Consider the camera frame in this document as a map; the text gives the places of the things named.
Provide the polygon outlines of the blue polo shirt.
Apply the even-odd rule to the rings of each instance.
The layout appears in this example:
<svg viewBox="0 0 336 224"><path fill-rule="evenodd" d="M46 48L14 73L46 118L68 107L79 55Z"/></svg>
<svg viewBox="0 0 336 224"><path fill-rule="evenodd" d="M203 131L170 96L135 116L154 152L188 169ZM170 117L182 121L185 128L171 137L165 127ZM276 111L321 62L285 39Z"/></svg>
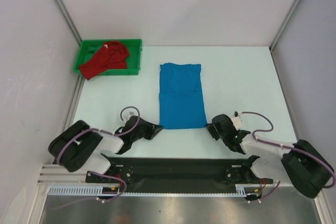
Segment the blue polo shirt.
<svg viewBox="0 0 336 224"><path fill-rule="evenodd" d="M160 124L167 130L200 129L207 124L201 65L160 65Z"/></svg>

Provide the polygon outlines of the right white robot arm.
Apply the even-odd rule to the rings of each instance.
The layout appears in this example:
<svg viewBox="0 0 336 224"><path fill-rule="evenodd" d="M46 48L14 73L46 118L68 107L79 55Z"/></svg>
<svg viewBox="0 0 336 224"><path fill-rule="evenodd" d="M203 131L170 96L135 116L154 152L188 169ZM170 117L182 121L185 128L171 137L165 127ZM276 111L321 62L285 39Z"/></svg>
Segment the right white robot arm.
<svg viewBox="0 0 336 224"><path fill-rule="evenodd" d="M221 140L232 152L248 155L249 164L242 169L243 179L254 183L259 178L290 183L302 195L316 198L323 189L335 186L333 167L306 140L282 143L263 140L242 129L240 113L233 118L215 116L206 128L212 138Z"/></svg>

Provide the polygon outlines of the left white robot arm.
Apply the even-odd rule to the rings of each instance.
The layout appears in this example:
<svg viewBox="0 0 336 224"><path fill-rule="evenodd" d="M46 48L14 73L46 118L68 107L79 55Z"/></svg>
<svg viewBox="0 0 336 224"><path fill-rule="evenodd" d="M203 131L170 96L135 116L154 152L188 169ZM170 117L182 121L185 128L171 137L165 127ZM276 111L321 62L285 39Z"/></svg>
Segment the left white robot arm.
<svg viewBox="0 0 336 224"><path fill-rule="evenodd" d="M136 115L130 116L125 125L114 133L91 128L85 121L79 120L56 137L49 144L48 151L56 164L68 172L83 168L110 182L115 178L116 169L108 161L108 155L121 155L129 151L137 140L152 140L163 129L162 125Z"/></svg>

